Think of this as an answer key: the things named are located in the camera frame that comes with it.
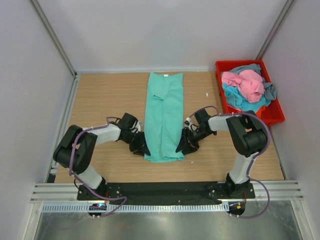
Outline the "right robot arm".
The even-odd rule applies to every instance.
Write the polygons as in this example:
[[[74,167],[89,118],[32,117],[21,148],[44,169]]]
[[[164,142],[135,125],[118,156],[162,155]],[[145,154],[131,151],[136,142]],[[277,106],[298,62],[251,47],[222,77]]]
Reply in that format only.
[[[192,114],[197,125],[188,117],[184,122],[176,152],[184,155],[196,152],[199,141],[219,131],[228,131],[236,157],[232,170],[227,174],[224,190],[231,198],[241,196],[253,180],[251,168],[258,156],[269,147],[271,134],[267,125],[253,111],[217,114],[211,116],[203,107]]]

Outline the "teal green t shirt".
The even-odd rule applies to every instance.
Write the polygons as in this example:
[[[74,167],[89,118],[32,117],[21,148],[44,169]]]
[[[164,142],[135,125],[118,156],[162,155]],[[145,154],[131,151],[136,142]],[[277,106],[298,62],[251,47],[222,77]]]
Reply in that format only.
[[[144,134],[151,163],[183,161],[176,151],[184,121],[184,75],[150,73],[147,83]]]

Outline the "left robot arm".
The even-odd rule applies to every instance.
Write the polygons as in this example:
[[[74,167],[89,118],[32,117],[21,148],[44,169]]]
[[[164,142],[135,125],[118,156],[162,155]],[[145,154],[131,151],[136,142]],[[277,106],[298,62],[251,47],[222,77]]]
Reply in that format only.
[[[53,160],[68,169],[93,199],[101,200],[107,195],[107,183],[91,165],[93,152],[98,145],[117,141],[128,144],[135,155],[151,155],[139,120],[126,112],[121,118],[107,117],[106,124],[100,126],[71,125],[56,147]]]

